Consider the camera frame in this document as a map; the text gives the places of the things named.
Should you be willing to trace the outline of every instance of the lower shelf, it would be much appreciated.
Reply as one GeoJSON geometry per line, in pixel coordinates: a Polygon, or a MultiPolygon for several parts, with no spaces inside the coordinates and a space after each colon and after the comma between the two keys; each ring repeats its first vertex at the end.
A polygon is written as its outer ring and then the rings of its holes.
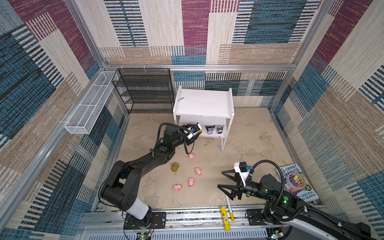
{"type": "Polygon", "coordinates": [[[225,138],[227,135],[227,119],[226,118],[208,118],[208,117],[198,117],[198,116],[180,116],[179,119],[179,125],[186,125],[186,124],[196,124],[200,123],[202,129],[202,133],[200,136],[202,137],[218,137],[218,138],[225,138]],[[212,126],[215,125],[215,130],[212,134],[208,134],[208,131],[205,126],[212,126]],[[218,134],[216,132],[216,126],[217,125],[224,125],[223,132],[221,134],[218,134]]]}

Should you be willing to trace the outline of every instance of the beige floor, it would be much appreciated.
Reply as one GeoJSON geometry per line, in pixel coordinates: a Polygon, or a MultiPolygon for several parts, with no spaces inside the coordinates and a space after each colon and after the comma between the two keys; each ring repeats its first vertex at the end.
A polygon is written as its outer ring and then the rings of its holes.
{"type": "MultiPolygon", "coordinates": [[[[172,114],[132,114],[118,159],[127,162],[149,153],[155,144],[157,129],[163,122],[173,123],[172,114]]],[[[220,139],[208,137],[199,137],[193,152],[195,159],[191,160],[183,147],[177,148],[167,164],[157,167],[141,179],[138,197],[152,208],[225,205],[224,193],[217,185],[235,185],[221,174],[221,171],[233,169],[235,162],[245,161],[253,165],[259,160],[270,159],[280,166],[292,163],[265,108],[235,109],[224,152],[220,150],[220,139]],[[174,162],[180,164],[177,172],[171,171],[174,162]],[[201,168],[202,175],[195,175],[195,167],[201,168]],[[190,177],[195,179],[193,187],[188,185],[190,177]],[[182,184],[182,190],[173,191],[174,184],[182,184]]],[[[253,180],[258,182],[261,176],[269,173],[276,177],[271,164],[261,164],[253,174],[253,180]]],[[[242,200],[232,203],[261,204],[264,201],[243,195],[242,200]]]]}

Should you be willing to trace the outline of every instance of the robotic arm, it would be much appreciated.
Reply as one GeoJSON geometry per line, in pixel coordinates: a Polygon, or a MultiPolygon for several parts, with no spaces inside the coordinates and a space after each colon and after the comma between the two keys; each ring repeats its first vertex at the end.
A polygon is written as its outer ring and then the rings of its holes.
{"type": "Polygon", "coordinates": [[[187,145],[194,144],[201,132],[199,123],[185,126],[162,123],[159,126],[156,144],[148,154],[130,162],[117,161],[113,165],[107,179],[101,184],[99,200],[101,197],[128,213],[124,229],[146,228],[153,219],[152,209],[137,198],[140,179],[155,167],[169,162],[177,146],[183,144],[185,152],[189,154],[187,145]],[[166,129],[160,139],[161,127],[164,125],[166,129]],[[120,179],[126,179],[126,182],[123,184],[120,179]]]}
{"type": "Polygon", "coordinates": [[[248,213],[249,218],[260,219],[266,224],[283,223],[294,226],[324,240],[373,239],[368,225],[362,222],[358,224],[345,222],[312,207],[297,196],[285,191],[284,185],[271,174],[264,175],[259,183],[252,181],[254,168],[263,162],[273,164],[283,179],[281,169],[270,160],[259,161],[253,167],[247,166],[246,162],[238,162],[235,163],[234,170],[222,172],[224,176],[236,182],[236,185],[219,184],[217,186],[232,200],[236,197],[241,200],[243,193],[247,197],[253,196],[266,200],[264,210],[248,213]]]}

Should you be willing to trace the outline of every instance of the shelf top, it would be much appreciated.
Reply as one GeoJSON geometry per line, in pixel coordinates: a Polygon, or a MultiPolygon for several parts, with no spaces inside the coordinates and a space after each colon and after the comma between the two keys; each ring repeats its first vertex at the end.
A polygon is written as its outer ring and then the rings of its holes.
{"type": "Polygon", "coordinates": [[[232,91],[181,89],[175,99],[175,115],[211,116],[231,118],[232,91]]]}

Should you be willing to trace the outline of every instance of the patchwork carpet wall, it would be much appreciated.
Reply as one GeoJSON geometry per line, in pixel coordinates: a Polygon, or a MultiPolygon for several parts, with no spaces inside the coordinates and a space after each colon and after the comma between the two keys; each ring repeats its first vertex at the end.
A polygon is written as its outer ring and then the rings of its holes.
{"type": "MultiPolygon", "coordinates": [[[[1,201],[98,65],[63,0],[0,0],[0,8],[1,201]]],[[[110,95],[91,134],[67,134],[0,239],[73,238],[91,210],[122,118],[110,95]]]]}
{"type": "MultiPolygon", "coordinates": [[[[320,0],[75,0],[105,61],[290,64],[320,0]]],[[[228,90],[237,107],[268,107],[280,72],[171,72],[176,86],[228,90]]]]}
{"type": "Polygon", "coordinates": [[[384,1],[336,0],[274,114],[331,213],[384,239],[384,1]]]}

